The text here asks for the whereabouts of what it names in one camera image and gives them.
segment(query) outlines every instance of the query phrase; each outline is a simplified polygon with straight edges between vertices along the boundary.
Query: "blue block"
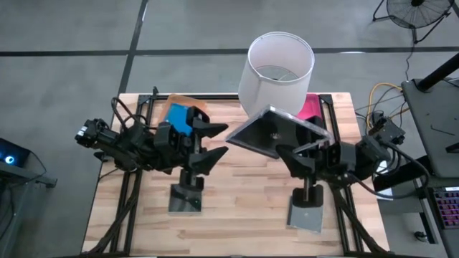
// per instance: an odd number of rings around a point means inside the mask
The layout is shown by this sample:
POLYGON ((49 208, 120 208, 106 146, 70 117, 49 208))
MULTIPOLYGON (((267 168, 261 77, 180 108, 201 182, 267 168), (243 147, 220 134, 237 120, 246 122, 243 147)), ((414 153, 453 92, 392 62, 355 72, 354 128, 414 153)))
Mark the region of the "blue block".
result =
POLYGON ((188 107, 174 103, 169 108, 164 120, 173 125, 179 133, 185 133, 187 136, 190 136, 193 128, 186 124, 187 112, 188 107))

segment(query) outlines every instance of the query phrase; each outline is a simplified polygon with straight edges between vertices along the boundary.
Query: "electric fan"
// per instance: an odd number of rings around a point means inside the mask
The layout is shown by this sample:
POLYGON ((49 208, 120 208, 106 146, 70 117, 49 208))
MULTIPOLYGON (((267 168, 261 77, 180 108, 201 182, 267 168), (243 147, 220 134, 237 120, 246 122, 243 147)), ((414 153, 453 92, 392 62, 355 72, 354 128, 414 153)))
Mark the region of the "electric fan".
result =
POLYGON ((387 16, 376 18, 376 12, 384 0, 379 3, 373 13, 373 22, 381 19, 391 19, 396 25, 411 29, 415 44, 424 40, 430 32, 448 15, 454 0, 387 0, 387 16), (426 35, 417 39, 416 29, 435 25, 426 35))

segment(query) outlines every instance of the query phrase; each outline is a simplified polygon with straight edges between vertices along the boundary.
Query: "pink object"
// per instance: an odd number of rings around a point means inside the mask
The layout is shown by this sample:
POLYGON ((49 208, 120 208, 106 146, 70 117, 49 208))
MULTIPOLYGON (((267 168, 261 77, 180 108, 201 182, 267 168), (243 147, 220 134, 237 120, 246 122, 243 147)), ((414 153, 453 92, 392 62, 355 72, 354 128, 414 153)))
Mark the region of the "pink object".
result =
POLYGON ((312 118, 314 115, 322 119, 321 102, 318 99, 318 95, 308 93, 303 108, 296 117, 305 120, 312 118))

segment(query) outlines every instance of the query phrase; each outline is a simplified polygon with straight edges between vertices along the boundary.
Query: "yellow cable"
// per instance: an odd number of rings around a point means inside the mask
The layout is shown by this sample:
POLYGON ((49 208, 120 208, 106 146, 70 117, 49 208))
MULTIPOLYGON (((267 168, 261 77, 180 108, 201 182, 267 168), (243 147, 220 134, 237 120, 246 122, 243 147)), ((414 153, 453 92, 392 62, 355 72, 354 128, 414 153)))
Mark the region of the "yellow cable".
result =
POLYGON ((372 113, 372 99, 373 99, 373 92, 379 87, 379 86, 390 86, 390 87, 394 87, 400 91, 402 91, 402 88, 399 87, 399 86, 396 86, 392 83, 388 83, 388 82, 381 82, 381 83, 378 83, 376 84, 375 86, 373 86, 372 88, 372 91, 370 92, 370 96, 369 96, 369 99, 368 99, 368 112, 366 113, 366 126, 368 126, 368 128, 371 128, 370 127, 370 114, 372 113))

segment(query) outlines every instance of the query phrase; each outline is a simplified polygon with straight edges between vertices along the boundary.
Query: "keyboard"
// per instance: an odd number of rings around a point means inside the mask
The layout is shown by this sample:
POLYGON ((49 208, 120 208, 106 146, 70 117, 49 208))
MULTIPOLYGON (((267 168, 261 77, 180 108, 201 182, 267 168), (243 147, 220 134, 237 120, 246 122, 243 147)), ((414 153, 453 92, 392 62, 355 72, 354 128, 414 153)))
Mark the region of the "keyboard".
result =
POLYGON ((459 188, 437 188, 434 190, 433 196, 437 203, 437 212, 441 216, 443 228, 459 229, 459 188))

